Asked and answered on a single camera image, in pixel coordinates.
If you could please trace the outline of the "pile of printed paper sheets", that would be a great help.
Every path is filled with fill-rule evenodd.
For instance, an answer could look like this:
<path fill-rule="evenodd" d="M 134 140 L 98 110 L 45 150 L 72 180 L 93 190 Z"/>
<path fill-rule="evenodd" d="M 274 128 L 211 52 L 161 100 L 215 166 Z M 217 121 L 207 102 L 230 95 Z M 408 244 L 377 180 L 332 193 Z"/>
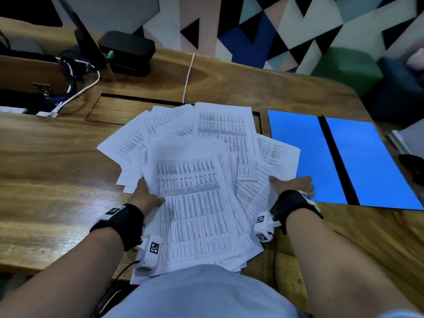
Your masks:
<path fill-rule="evenodd" d="M 277 200 L 268 177 L 293 179 L 300 157 L 299 148 L 257 133 L 251 108 L 206 102 L 154 106 L 97 149 L 120 165 L 124 192 L 144 177 L 151 194 L 165 198 L 142 234 L 162 238 L 158 267 L 133 269 L 135 285 L 199 264 L 245 268 L 263 251 L 257 216 Z"/>

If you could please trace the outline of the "white board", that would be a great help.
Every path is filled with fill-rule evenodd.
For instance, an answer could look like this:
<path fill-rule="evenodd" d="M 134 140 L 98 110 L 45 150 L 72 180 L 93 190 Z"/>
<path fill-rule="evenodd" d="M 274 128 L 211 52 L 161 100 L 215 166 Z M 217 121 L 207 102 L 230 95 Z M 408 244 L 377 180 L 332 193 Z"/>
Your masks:
<path fill-rule="evenodd" d="M 391 131 L 387 137 L 400 154 L 424 159 L 424 118 L 403 130 Z"/>

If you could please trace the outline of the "black box device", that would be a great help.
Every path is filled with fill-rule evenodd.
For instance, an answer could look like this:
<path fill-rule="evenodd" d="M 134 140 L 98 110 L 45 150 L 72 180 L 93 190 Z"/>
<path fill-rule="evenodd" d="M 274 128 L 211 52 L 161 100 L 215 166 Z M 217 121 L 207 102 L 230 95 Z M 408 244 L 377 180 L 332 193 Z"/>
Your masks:
<path fill-rule="evenodd" d="M 150 60 L 156 52 L 153 40 L 120 31 L 105 33 L 98 46 L 114 73 L 134 77 L 144 77 L 150 72 Z"/>

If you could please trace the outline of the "person's right forearm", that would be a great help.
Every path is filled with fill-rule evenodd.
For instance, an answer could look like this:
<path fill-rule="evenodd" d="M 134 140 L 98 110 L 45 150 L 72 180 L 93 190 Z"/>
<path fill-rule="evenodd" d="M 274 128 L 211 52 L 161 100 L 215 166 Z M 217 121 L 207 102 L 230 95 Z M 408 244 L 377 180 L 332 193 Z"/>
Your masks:
<path fill-rule="evenodd" d="M 424 318 L 371 258 L 317 214 L 295 210 L 286 229 L 316 318 Z"/>

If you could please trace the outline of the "person's right hand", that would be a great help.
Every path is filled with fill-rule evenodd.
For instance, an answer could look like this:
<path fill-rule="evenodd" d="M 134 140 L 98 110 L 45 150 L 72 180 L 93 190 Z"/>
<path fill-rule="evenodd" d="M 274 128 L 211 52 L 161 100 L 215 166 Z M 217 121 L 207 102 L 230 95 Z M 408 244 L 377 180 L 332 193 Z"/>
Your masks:
<path fill-rule="evenodd" d="M 278 196 L 283 192 L 288 190 L 300 190 L 307 193 L 310 197 L 315 196 L 315 187 L 312 185 L 312 178 L 310 176 L 303 176 L 294 178 L 289 181 L 284 181 L 284 186 L 282 188 L 273 188 Z"/>

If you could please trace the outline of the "person's left hand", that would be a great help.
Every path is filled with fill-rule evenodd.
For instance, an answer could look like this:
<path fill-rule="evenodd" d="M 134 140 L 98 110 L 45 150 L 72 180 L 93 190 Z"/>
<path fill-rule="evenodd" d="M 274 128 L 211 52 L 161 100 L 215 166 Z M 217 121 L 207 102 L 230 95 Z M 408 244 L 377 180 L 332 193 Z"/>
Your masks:
<path fill-rule="evenodd" d="M 153 213 L 154 210 L 158 209 L 158 208 L 149 209 L 149 195 L 155 195 L 155 194 L 151 194 L 149 192 L 149 187 L 145 181 L 145 178 L 142 177 L 141 179 L 138 180 L 137 187 L 134 193 L 132 194 L 128 202 L 126 203 L 139 209 L 141 213 L 143 214 L 144 221 L 153 217 L 153 215 L 150 216 L 149 214 Z"/>

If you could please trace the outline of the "person's left forearm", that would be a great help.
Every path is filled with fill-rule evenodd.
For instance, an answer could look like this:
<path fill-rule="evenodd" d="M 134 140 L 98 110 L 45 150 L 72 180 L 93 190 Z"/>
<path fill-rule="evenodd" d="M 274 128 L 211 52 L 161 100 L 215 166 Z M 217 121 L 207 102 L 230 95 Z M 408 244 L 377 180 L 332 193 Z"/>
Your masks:
<path fill-rule="evenodd" d="M 0 318 L 90 318 L 123 254 L 114 229 L 94 230 L 0 301 Z"/>

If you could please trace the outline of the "green pouf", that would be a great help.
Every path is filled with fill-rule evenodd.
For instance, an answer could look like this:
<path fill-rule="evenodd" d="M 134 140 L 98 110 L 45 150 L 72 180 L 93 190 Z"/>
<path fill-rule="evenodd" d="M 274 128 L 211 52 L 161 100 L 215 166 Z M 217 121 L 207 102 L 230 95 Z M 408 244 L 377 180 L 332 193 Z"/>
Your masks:
<path fill-rule="evenodd" d="M 377 62 L 368 53 L 342 47 L 330 47 L 311 75 L 346 85 L 359 98 L 383 78 Z"/>

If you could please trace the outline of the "wooden table hatch cover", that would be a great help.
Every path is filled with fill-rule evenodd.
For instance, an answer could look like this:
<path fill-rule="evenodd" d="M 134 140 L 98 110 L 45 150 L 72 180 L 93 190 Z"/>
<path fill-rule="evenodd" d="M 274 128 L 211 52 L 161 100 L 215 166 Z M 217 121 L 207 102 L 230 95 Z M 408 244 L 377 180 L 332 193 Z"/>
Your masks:
<path fill-rule="evenodd" d="M 175 108 L 181 102 L 146 97 L 102 93 L 88 113 L 86 121 L 124 125 L 153 106 Z"/>

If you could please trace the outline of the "black object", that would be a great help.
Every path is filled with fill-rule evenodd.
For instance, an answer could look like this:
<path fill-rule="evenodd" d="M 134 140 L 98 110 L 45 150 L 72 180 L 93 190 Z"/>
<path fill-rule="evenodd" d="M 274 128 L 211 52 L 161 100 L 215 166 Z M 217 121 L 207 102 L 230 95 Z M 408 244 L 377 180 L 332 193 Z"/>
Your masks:
<path fill-rule="evenodd" d="M 400 154 L 400 163 L 411 172 L 415 181 L 424 181 L 424 159 L 417 155 Z"/>

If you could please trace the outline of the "black monitor stand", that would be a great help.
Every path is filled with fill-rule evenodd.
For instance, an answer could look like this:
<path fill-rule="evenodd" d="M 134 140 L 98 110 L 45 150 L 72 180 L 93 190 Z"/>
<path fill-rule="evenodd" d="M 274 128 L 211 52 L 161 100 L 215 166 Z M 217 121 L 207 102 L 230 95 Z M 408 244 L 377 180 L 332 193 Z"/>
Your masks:
<path fill-rule="evenodd" d="M 106 68 L 106 58 L 71 5 L 66 0 L 58 1 L 76 26 L 74 34 L 82 57 L 89 60 L 97 69 Z"/>

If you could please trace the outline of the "open blue folder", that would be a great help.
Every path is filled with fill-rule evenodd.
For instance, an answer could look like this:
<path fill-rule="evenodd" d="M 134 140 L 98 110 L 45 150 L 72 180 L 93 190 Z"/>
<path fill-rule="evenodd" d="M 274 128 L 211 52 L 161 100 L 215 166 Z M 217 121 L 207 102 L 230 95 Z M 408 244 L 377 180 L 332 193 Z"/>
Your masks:
<path fill-rule="evenodd" d="M 300 149 L 295 177 L 311 176 L 318 202 L 424 211 L 373 123 L 268 111 L 272 138 Z M 352 189 L 338 174 L 321 124 L 329 127 Z"/>

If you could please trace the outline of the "person's light grey shirt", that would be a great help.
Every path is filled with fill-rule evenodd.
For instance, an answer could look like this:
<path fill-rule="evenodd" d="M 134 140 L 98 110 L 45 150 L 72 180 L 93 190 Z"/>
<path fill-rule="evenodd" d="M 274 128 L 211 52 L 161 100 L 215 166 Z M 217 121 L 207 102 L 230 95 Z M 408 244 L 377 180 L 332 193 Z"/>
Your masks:
<path fill-rule="evenodd" d="M 103 318 L 299 318 L 300 311 L 263 282 L 217 265 L 148 278 Z"/>

